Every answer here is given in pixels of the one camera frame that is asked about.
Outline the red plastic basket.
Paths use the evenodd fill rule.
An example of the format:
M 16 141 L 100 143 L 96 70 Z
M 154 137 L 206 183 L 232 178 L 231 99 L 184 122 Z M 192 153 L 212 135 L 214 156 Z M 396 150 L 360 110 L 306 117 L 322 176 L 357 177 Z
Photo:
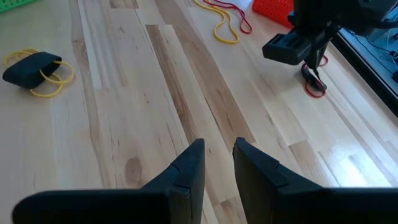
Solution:
M 293 11 L 294 0 L 254 0 L 252 10 L 288 28 L 294 26 L 288 15 Z

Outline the black wide rubber band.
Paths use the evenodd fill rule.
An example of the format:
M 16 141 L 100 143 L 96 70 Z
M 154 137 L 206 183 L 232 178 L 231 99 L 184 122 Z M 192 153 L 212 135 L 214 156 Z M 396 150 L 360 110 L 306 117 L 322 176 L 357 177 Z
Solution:
M 34 53 L 7 68 L 2 79 L 28 90 L 37 88 L 45 81 L 41 72 L 49 77 L 60 66 L 55 61 L 61 62 L 62 58 L 48 52 Z
M 301 67 L 302 77 L 306 84 L 316 91 L 325 91 L 327 86 L 321 81 L 320 74 L 317 69 L 310 69 L 305 63 Z

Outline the red rubber band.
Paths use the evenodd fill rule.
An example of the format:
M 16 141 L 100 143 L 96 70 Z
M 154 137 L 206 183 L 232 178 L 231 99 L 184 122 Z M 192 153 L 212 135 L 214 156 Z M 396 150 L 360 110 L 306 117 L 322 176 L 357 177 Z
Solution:
M 305 84 L 304 84 L 304 90 L 305 90 L 305 92 L 309 95 L 309 96 L 311 96 L 311 97 L 313 97 L 313 98 L 321 98 L 321 97 L 323 97 L 324 95 L 325 95 L 325 93 L 326 93 L 326 90 L 325 91 L 316 91 L 316 90 L 314 90 L 312 87 L 310 87 L 308 84 L 306 84 L 306 82 L 305 82 Z
M 221 0 L 213 0 L 213 1 L 203 0 L 203 1 L 208 5 L 215 6 L 220 9 L 234 9 L 234 10 L 238 11 L 241 16 L 241 22 L 240 22 L 240 26 L 239 26 L 240 31 L 244 34 L 251 34 L 252 26 L 246 19 L 245 12 L 241 8 L 239 8 L 237 5 L 230 3 L 230 2 L 224 2 Z

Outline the green plastic basket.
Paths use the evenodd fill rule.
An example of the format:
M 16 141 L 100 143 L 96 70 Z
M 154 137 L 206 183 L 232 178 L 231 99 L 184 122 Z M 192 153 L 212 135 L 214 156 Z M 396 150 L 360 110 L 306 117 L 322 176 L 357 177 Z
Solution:
M 0 0 L 0 14 L 11 9 L 25 6 L 36 0 Z

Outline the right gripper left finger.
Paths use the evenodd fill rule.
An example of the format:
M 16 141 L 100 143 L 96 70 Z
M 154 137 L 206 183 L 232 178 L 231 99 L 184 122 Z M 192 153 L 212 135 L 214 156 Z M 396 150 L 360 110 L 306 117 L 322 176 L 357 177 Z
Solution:
M 205 142 L 196 139 L 139 189 L 57 190 L 33 194 L 12 211 L 13 224 L 200 224 Z

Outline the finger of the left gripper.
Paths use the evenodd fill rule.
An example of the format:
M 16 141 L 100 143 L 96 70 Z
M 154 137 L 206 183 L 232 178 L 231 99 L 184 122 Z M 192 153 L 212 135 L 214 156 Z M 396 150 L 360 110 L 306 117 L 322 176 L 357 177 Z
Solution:
M 328 44 L 323 44 L 316 52 L 316 67 L 323 67 L 328 63 L 328 57 L 325 56 L 325 51 Z
M 306 57 L 306 64 L 311 69 L 317 68 L 317 48 L 312 46 L 309 51 L 308 56 Z

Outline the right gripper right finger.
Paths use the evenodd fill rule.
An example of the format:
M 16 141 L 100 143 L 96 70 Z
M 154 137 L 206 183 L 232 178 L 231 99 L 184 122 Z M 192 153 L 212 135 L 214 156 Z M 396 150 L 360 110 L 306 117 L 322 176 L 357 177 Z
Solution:
M 398 188 L 322 187 L 244 138 L 233 159 L 248 224 L 398 224 Z

